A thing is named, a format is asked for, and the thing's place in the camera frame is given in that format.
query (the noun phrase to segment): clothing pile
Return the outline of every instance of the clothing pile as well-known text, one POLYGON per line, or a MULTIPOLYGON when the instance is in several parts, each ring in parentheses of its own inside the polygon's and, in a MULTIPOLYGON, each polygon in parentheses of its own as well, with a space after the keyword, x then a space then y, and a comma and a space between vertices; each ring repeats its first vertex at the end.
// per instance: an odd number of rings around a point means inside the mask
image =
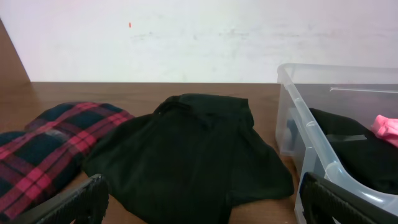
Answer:
POLYGON ((53 197, 82 164, 147 223, 228 223, 233 206, 294 192, 253 130, 247 99, 172 96, 132 118, 109 104, 65 103, 0 135, 0 222, 53 197))
POLYGON ((313 108, 310 111, 352 177, 374 190, 398 194, 396 120, 378 116, 373 133, 351 118, 313 108))

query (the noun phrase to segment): wooden table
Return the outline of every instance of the wooden table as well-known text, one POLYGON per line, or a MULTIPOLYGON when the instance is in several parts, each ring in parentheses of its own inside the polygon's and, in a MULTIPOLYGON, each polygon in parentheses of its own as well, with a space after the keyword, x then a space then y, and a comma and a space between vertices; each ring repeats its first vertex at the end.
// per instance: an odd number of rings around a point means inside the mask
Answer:
MULTIPOLYGON (((46 109, 66 101, 106 102, 134 116, 153 112, 168 96, 183 93, 228 95, 249 99, 254 129, 266 143, 277 149, 275 127, 280 85, 276 84, 204 84, 204 83, 25 83, 0 94, 0 132, 22 130, 46 109)), ((289 157, 280 157, 294 177, 299 178, 289 157)), ((67 188, 87 176, 81 173, 67 188)), ((295 195, 283 200, 262 200, 233 208, 230 223, 296 223, 295 195)), ((103 223, 144 223, 125 211, 110 197, 103 223)))

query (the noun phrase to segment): wooden surface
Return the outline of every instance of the wooden surface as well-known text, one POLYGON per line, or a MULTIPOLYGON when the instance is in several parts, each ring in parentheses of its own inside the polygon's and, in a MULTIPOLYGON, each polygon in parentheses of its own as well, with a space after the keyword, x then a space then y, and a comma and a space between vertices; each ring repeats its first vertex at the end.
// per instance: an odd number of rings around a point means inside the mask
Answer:
POLYGON ((25 82, 29 78, 0 19, 0 93, 25 82))
MULTIPOLYGON (((66 101, 107 102, 134 116, 153 112, 168 96, 183 93, 207 93, 249 99, 254 129, 273 148, 278 110, 279 85, 276 84, 199 84, 199 83, 26 83, 0 95, 0 132, 21 130, 41 112, 66 101)), ((293 173, 297 191, 298 178, 293 162, 281 156, 293 173)), ((67 188, 86 179, 80 174, 67 188)), ((262 200, 233 208, 230 223, 296 223, 295 195, 283 200, 262 200)), ((103 223, 144 223, 114 198, 103 223)))

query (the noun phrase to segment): clear plastic bin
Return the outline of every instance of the clear plastic bin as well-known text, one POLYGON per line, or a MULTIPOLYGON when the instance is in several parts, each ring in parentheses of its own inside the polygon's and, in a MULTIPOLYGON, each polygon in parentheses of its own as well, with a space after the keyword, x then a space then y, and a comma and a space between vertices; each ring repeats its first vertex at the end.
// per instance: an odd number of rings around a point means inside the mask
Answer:
MULTIPOLYGON (((398 118, 398 68, 283 64, 278 82, 276 140, 279 152, 292 156, 299 184, 303 174, 311 171, 398 215, 398 195, 375 191, 352 178, 309 110, 347 116, 368 128, 379 114, 398 118)), ((297 194, 295 214, 300 224, 306 223, 302 212, 297 194)))

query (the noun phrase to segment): white wall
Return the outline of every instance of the white wall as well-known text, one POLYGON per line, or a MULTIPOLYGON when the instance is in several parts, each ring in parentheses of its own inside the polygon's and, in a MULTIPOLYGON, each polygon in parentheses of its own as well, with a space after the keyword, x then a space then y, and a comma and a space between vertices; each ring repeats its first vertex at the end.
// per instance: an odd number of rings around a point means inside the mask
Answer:
POLYGON ((398 67, 396 0, 0 0, 0 17, 33 82, 272 83, 286 62, 398 67))

